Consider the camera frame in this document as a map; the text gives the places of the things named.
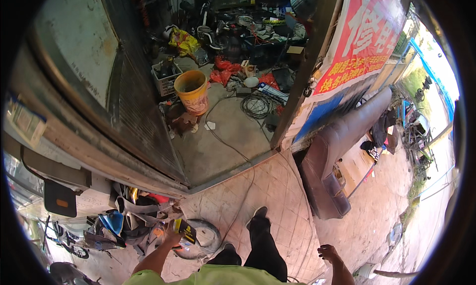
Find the metal fence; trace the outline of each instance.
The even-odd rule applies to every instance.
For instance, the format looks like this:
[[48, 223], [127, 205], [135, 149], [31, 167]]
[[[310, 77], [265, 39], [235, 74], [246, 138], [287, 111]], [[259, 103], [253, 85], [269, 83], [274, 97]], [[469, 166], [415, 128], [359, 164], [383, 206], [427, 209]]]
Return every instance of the metal fence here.
[[392, 60], [398, 60], [400, 57], [405, 58], [408, 50], [406, 52], [404, 52], [404, 50], [407, 48], [408, 42], [411, 38], [415, 38], [416, 34], [418, 34], [418, 31], [420, 30], [420, 20], [415, 14], [415, 7], [413, 4], [410, 5], [407, 15], [407, 22], [403, 28], [404, 29], [398, 38], [398, 42], [396, 43], [395, 48], [390, 55], [390, 59]]

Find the yellow bucket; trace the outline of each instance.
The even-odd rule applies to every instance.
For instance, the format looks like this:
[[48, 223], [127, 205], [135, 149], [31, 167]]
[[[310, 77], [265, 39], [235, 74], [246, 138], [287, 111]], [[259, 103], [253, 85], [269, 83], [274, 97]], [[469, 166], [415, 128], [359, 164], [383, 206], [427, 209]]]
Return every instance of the yellow bucket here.
[[174, 83], [175, 92], [191, 115], [202, 115], [208, 110], [207, 78], [197, 70], [179, 75]]

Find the shoe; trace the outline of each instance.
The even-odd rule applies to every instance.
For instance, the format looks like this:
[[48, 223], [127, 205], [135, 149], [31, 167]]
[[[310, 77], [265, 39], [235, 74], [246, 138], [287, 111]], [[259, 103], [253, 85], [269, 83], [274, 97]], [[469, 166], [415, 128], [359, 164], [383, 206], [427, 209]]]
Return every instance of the shoe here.
[[[268, 213], [268, 208], [265, 206], [262, 206], [255, 210], [255, 213], [253, 214], [253, 217], [262, 217], [266, 218], [266, 214]], [[246, 229], [249, 230], [249, 225], [251, 223], [251, 219], [246, 223]]]
[[223, 246], [223, 250], [231, 250], [233, 252], [236, 252], [237, 250], [235, 249], [235, 246], [232, 243], [226, 243]]

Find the green shirt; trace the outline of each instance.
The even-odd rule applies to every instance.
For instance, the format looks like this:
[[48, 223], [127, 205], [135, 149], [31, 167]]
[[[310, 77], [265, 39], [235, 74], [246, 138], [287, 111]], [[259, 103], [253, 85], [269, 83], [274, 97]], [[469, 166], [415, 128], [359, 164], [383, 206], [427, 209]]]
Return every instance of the green shirt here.
[[160, 275], [152, 270], [143, 270], [132, 275], [122, 285], [278, 285], [282, 284], [267, 271], [238, 265], [205, 264], [199, 272], [194, 272], [187, 279], [166, 283]]

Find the sign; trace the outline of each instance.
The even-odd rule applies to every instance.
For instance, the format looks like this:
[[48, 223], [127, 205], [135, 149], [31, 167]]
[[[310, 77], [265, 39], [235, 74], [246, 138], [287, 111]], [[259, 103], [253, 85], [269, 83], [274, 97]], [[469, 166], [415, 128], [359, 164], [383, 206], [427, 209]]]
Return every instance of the sign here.
[[347, 16], [339, 18], [344, 19], [344, 26], [334, 58], [317, 82], [314, 95], [378, 73], [393, 52], [405, 22], [400, 0], [347, 1]]

